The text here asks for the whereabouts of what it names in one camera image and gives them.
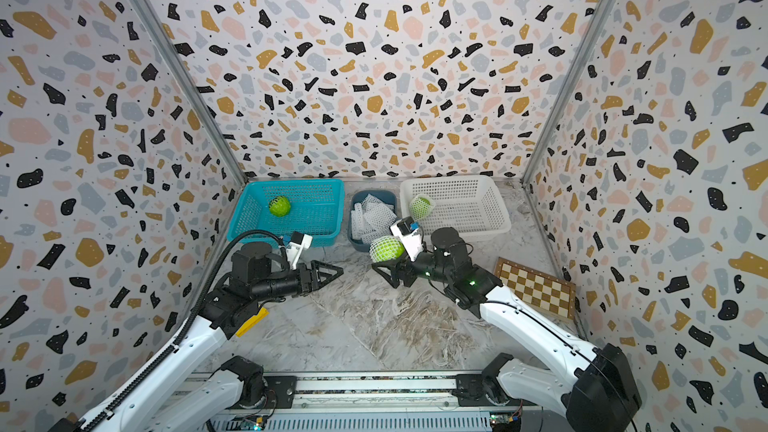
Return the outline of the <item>green custard apple dark spots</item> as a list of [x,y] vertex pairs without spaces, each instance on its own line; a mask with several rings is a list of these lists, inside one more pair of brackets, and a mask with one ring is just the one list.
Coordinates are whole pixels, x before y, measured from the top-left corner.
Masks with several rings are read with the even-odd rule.
[[268,203],[268,211],[275,217],[285,217],[292,209],[292,204],[286,196],[276,196]]

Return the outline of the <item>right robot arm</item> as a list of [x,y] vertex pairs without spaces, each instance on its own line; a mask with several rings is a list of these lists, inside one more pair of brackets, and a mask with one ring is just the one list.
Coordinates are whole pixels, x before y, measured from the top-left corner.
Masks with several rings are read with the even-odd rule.
[[443,227],[425,243],[418,227],[374,240],[373,270],[392,287],[423,278],[459,308],[497,327],[525,347],[541,367],[499,354],[479,376],[478,385],[459,391],[461,398],[495,406],[527,401],[566,419],[574,431],[634,429],[642,405],[624,352],[597,347],[562,329],[518,298],[492,272],[475,264],[468,244],[452,227]]

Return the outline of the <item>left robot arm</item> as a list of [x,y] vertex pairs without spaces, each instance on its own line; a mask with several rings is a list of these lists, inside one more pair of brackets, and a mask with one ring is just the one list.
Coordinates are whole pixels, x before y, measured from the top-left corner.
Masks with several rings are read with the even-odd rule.
[[209,284],[181,329],[162,351],[81,419],[61,419],[55,431],[180,431],[208,424],[231,406],[274,411],[280,395],[262,366],[241,356],[225,361],[198,389],[170,407],[165,402],[190,374],[234,337],[265,317],[268,303],[307,296],[340,278],[342,268],[301,259],[306,236],[289,243],[230,243],[231,269]]

